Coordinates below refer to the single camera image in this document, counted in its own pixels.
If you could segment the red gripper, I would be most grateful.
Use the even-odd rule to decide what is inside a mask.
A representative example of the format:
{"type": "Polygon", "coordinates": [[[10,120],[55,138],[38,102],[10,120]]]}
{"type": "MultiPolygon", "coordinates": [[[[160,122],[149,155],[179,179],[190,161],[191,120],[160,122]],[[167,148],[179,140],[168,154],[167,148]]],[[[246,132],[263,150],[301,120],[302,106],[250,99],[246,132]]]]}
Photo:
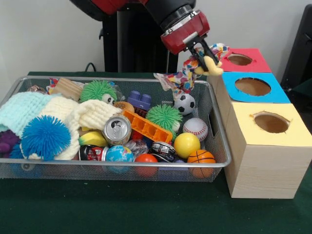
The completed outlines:
{"type": "MultiPolygon", "coordinates": [[[[161,40],[165,47],[172,53],[178,54],[188,49],[187,44],[196,37],[207,35],[210,26],[206,16],[201,11],[193,11],[188,16],[169,27],[162,35],[161,40]]],[[[189,49],[191,56],[187,59],[187,70],[197,75],[208,75],[209,67],[205,60],[206,57],[213,59],[215,65],[219,60],[213,54],[204,39],[196,46],[196,43],[189,49]]]]}

